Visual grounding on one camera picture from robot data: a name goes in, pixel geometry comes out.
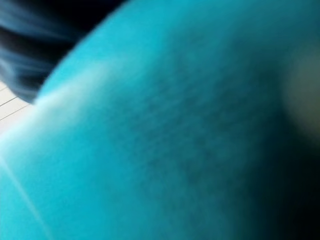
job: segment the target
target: tiled floor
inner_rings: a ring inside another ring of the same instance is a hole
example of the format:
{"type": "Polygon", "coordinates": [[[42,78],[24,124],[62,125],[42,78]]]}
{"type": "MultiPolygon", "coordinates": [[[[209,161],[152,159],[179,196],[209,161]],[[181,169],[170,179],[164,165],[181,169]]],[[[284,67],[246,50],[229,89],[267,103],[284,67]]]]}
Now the tiled floor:
{"type": "Polygon", "coordinates": [[[17,98],[0,82],[0,134],[22,121],[31,108],[31,105],[17,98]]]}

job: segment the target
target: hair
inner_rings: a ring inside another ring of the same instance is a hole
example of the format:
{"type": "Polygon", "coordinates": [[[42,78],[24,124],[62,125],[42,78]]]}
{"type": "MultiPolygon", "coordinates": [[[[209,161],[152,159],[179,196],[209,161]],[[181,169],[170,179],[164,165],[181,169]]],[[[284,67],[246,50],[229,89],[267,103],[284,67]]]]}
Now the hair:
{"type": "Polygon", "coordinates": [[[32,103],[61,58],[125,0],[1,0],[0,79],[32,103]]]}

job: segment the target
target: turquoise fabric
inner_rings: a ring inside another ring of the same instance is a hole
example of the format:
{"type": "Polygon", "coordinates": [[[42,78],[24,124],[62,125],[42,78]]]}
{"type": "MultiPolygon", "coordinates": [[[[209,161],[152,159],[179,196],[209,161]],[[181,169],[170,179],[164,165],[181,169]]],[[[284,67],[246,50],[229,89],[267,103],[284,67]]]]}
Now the turquoise fabric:
{"type": "Polygon", "coordinates": [[[312,239],[319,162],[283,109],[317,0],[131,0],[0,141],[1,240],[312,239]]]}

